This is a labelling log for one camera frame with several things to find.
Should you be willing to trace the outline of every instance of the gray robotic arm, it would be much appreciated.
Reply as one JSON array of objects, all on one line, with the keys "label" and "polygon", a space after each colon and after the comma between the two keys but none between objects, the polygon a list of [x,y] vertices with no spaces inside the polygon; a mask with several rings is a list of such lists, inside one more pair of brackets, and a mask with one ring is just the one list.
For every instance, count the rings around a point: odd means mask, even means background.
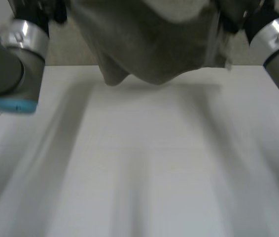
[{"label": "gray robotic arm", "polygon": [[0,36],[0,111],[34,113],[49,44],[48,21],[57,16],[64,23],[66,9],[62,5],[62,12],[50,18],[36,0],[10,3],[15,17]]},{"label": "gray robotic arm", "polygon": [[229,28],[243,29],[250,48],[279,88],[279,13],[274,0],[217,0]]}]

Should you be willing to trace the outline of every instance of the tabletop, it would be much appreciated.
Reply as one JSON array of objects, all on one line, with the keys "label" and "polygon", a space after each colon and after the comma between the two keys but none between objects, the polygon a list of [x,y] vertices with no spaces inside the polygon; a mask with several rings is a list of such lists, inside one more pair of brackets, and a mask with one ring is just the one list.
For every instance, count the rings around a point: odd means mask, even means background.
[{"label": "tabletop", "polygon": [[47,67],[0,115],[0,237],[279,237],[279,91],[262,67],[163,86]]}]

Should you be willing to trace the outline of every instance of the blue ring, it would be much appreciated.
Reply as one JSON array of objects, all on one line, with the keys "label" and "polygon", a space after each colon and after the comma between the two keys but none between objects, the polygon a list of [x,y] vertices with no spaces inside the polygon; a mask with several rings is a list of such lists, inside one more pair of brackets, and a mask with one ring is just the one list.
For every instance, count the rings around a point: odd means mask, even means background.
[{"label": "blue ring", "polygon": [[15,114],[33,114],[37,101],[0,98],[0,111]]}]

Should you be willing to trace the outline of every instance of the metal joint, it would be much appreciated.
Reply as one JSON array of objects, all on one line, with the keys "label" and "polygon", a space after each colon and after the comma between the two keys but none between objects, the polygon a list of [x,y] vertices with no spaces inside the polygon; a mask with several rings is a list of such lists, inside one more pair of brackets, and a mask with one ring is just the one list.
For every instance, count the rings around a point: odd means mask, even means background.
[{"label": "metal joint", "polygon": [[7,31],[1,37],[5,47],[17,47],[29,50],[45,59],[49,37],[39,26],[25,21],[13,20]]},{"label": "metal joint", "polygon": [[279,18],[257,33],[250,48],[256,52],[262,63],[279,50]]}]

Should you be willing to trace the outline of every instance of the fabric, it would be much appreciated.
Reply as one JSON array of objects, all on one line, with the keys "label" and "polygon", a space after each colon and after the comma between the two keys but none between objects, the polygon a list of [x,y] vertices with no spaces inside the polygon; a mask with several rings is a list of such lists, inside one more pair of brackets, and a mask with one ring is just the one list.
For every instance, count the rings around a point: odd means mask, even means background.
[{"label": "fabric", "polygon": [[108,85],[129,74],[155,85],[202,67],[225,67],[226,35],[209,3],[194,18],[172,23],[142,0],[68,0],[70,14]]}]

